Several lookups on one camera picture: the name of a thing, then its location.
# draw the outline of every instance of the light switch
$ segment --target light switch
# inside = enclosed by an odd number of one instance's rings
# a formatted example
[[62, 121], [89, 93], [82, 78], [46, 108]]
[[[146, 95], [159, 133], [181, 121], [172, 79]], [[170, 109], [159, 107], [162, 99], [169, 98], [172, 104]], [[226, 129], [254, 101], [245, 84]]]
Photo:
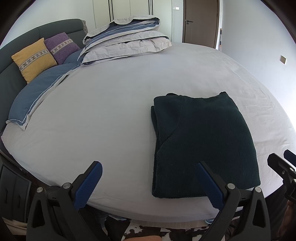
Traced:
[[286, 59], [284, 56], [281, 56], [281, 62], [282, 62], [283, 64], [286, 64], [286, 61], [287, 61], [287, 59]]

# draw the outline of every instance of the dark green headboard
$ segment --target dark green headboard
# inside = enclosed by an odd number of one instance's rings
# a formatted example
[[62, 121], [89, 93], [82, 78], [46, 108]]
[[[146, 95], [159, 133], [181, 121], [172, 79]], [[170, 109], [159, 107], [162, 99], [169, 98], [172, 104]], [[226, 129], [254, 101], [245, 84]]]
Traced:
[[80, 48], [86, 33], [80, 19], [66, 19], [34, 28], [12, 40], [0, 49], [0, 132], [4, 130], [11, 105], [18, 93], [26, 86], [18, 66], [11, 56], [37, 40], [50, 38], [65, 32]]

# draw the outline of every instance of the white bed sheet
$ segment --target white bed sheet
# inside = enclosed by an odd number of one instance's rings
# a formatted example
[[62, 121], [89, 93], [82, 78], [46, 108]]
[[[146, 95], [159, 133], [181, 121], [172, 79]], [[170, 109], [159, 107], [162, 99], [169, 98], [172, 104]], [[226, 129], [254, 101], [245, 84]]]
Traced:
[[40, 104], [25, 131], [9, 123], [7, 150], [49, 185], [72, 182], [93, 160], [103, 176], [89, 204], [153, 222], [213, 218], [207, 197], [159, 199], [151, 194], [156, 96], [211, 97], [226, 91], [252, 134], [265, 196], [281, 186], [267, 157], [296, 151], [296, 135], [274, 96], [245, 68], [215, 49], [173, 44], [161, 53], [80, 67]]

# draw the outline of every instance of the white wardrobe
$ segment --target white wardrobe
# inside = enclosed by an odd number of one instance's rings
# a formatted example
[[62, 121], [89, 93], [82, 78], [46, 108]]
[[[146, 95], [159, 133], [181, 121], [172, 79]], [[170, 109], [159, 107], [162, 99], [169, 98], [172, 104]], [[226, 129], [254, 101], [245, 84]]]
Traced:
[[172, 40], [172, 0], [93, 0], [96, 28], [113, 19], [154, 15], [161, 21], [159, 32]]

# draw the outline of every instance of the dark green sweater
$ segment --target dark green sweater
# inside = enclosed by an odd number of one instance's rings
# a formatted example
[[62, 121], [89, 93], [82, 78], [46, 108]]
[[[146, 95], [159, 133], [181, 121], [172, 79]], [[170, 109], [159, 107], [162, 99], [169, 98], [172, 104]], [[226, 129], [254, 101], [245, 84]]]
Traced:
[[226, 92], [207, 99], [156, 97], [151, 118], [157, 137], [153, 196], [205, 196], [195, 173], [199, 161], [238, 188], [260, 185], [252, 136]]

